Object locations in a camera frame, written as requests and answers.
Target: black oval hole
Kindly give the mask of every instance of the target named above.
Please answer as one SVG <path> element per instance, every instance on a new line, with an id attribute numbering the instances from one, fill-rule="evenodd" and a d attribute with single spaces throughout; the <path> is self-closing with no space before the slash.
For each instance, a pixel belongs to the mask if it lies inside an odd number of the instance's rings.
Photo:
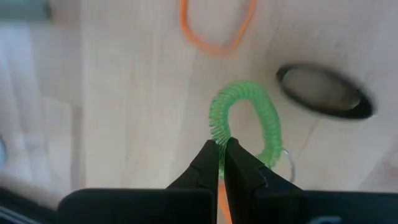
<path id="1" fill-rule="evenodd" d="M 282 91 L 312 111 L 346 119 L 366 119 L 373 105 L 363 90 L 343 74 L 311 63 L 293 63 L 277 72 Z"/>

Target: black rim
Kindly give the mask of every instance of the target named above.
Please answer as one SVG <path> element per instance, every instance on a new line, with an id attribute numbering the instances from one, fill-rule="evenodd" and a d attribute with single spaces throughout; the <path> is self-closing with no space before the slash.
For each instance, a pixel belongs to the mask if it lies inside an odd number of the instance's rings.
<path id="1" fill-rule="evenodd" d="M 355 90 L 356 94 L 359 96 L 359 103 L 350 110 L 334 110 L 330 108 L 324 108 L 321 106 L 313 105 L 301 97 L 293 93 L 289 90 L 286 86 L 283 85 L 282 81 L 286 75 L 286 73 L 291 69 L 304 69 L 304 70 L 312 70 L 317 72 L 322 72 L 328 75 L 330 78 L 334 78 L 339 80 L 341 83 L 344 83 L 347 87 L 352 90 Z M 278 81 L 279 86 L 281 87 L 282 91 L 288 96 L 290 99 L 294 100 L 296 103 L 308 108 L 314 112 L 326 114 L 329 116 L 335 116 L 338 118 L 346 118 L 346 119 L 366 119 L 373 115 L 373 106 L 371 100 L 368 96 L 364 93 L 364 90 L 361 90 L 359 86 L 357 86 L 352 80 L 345 78 L 339 72 L 336 72 L 332 69 L 325 68 L 321 65 L 311 64 L 311 63 L 292 63 L 288 65 L 284 65 L 279 68 L 278 72 L 276 73 L 276 78 Z"/>

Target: metal key ring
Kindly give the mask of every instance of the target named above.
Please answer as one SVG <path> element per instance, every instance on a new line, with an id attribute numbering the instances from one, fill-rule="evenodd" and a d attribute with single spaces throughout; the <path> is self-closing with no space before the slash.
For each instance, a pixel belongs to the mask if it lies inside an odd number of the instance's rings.
<path id="1" fill-rule="evenodd" d="M 292 156 L 290 155 L 290 153 L 288 152 L 288 150 L 286 150 L 285 148 L 282 148 L 282 150 L 284 151 L 285 155 L 287 156 L 287 158 L 289 160 L 289 164 L 290 164 L 290 179 L 289 179 L 289 181 L 291 183 L 293 183 L 294 180 L 296 179 L 296 166 L 295 166 L 294 160 L 293 160 Z"/>

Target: wooden surface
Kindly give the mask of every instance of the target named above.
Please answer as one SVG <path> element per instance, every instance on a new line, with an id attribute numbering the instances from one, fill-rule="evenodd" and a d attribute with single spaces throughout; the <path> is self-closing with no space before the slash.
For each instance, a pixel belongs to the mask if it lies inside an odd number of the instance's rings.
<path id="1" fill-rule="evenodd" d="M 227 45 L 247 3 L 191 0 L 189 23 L 203 39 Z M 52 5 L 51 23 L 0 25 L 0 133 L 8 155 L 0 184 L 19 194 L 56 207 L 83 187 L 169 185 L 210 138 L 211 99 L 239 79 L 270 94 L 299 187 L 383 190 L 398 177 L 393 169 L 379 175 L 398 133 L 393 0 L 258 0 L 243 41 L 225 57 L 183 38 L 176 0 Z M 377 114 L 347 122 L 287 101 L 274 74 L 298 60 L 358 79 L 377 100 Z M 262 139 L 247 105 L 234 106 L 229 120 L 256 153 Z M 276 171 L 289 176 L 286 158 Z"/>

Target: orange rubber band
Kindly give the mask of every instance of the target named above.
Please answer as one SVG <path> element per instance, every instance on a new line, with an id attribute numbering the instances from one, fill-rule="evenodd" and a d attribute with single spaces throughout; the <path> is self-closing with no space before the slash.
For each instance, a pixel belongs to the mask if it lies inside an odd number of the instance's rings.
<path id="1" fill-rule="evenodd" d="M 229 213 L 228 202 L 226 201 L 226 190 L 224 182 L 218 185 L 218 204 L 220 206 L 221 211 L 223 212 L 225 222 L 227 224 L 232 224 L 231 214 Z"/>
<path id="2" fill-rule="evenodd" d="M 255 0 L 250 0 L 249 12 L 246 15 L 246 18 L 244 19 L 241 28 L 239 29 L 238 37 L 234 40 L 234 42 L 230 46 L 219 47 L 219 46 L 210 45 L 200 40 L 189 28 L 187 22 L 187 4 L 188 4 L 187 2 L 188 0 L 180 0 L 180 26 L 185 37 L 188 39 L 188 41 L 196 45 L 199 49 L 204 50 L 205 52 L 208 52 L 209 54 L 215 56 L 228 54 L 230 51 L 235 49 L 236 46 L 238 46 L 238 44 L 242 39 L 244 31 L 246 30 L 246 27 L 248 26 L 249 21 L 251 20 L 254 14 Z"/>

